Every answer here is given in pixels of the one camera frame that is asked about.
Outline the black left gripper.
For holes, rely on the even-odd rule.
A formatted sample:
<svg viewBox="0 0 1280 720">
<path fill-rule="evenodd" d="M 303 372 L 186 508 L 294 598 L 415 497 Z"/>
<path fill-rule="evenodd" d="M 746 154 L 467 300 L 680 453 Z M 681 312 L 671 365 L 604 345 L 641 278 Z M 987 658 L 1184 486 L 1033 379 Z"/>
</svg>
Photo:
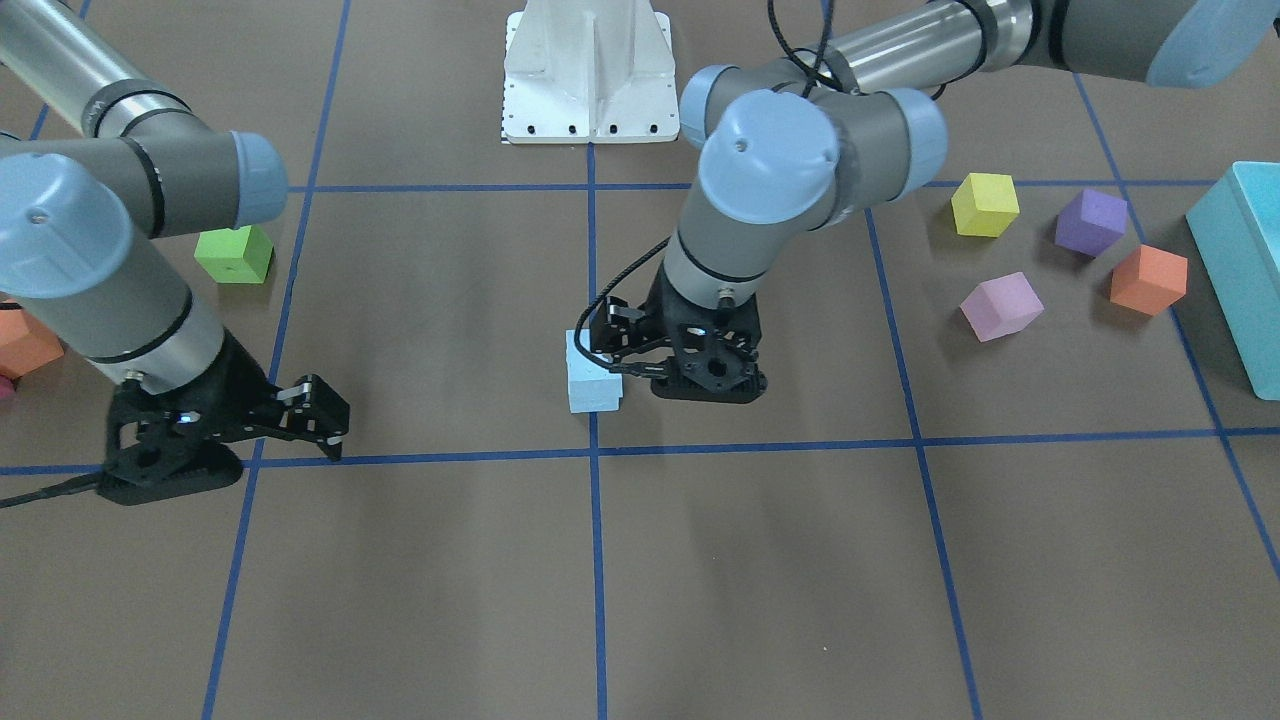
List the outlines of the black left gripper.
<svg viewBox="0 0 1280 720">
<path fill-rule="evenodd" d="M 659 270 L 646 302 L 602 299 L 588 310 L 588 359 L 622 375 L 648 378 L 654 396 L 713 404 L 750 404 L 768 388 L 758 365 L 762 340 L 756 299 L 730 310 L 687 301 Z M 620 363 L 660 348 L 663 363 Z"/>
</svg>

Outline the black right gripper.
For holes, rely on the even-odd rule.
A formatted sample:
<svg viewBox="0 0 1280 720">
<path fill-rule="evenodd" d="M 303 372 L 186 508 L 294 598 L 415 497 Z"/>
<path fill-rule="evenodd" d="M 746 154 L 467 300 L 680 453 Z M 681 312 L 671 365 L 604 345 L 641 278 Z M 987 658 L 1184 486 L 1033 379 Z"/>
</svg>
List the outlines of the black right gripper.
<svg viewBox="0 0 1280 720">
<path fill-rule="evenodd" d="M 97 493 L 141 505 L 233 486 L 244 468 L 229 445 L 256 437 L 310 443 L 339 462 L 349 416 L 349 404 L 317 374 L 271 384 L 227 331 L 212 364 L 187 386 L 163 395 L 137 380 L 116 388 Z"/>
</svg>

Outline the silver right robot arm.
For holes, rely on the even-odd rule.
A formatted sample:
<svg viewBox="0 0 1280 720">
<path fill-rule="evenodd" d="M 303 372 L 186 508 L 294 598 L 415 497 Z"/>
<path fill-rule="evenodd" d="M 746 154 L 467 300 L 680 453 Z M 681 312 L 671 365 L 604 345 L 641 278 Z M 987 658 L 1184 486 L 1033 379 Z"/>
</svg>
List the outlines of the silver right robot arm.
<svg viewBox="0 0 1280 720">
<path fill-rule="evenodd" d="M 155 240 L 279 217 L 284 161 L 216 132 L 60 1 L 5 1 L 3 64 L 73 140 L 3 140 L 3 292 L 114 386 L 97 471 L 5 498 L 91 491 L 137 506 L 233 486 L 234 442 L 316 446 L 338 462 L 349 404 L 321 377 L 279 387 Z"/>
</svg>

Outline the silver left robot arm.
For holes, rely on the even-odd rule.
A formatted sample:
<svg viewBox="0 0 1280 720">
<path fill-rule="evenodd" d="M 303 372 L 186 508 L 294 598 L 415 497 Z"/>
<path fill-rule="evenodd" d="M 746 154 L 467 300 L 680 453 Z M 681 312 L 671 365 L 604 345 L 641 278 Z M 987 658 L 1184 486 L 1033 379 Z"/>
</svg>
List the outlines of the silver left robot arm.
<svg viewBox="0 0 1280 720">
<path fill-rule="evenodd" d="M 637 306 L 607 284 L 568 356 L 650 382 L 662 398 L 750 404 L 756 291 L 795 236 L 933 181 L 948 128 L 933 92 L 1015 65 L 1152 87 L 1230 76 L 1277 20 L 1275 1 L 928 1 L 756 68 L 705 67 L 678 104 L 698 176 Z"/>
</svg>

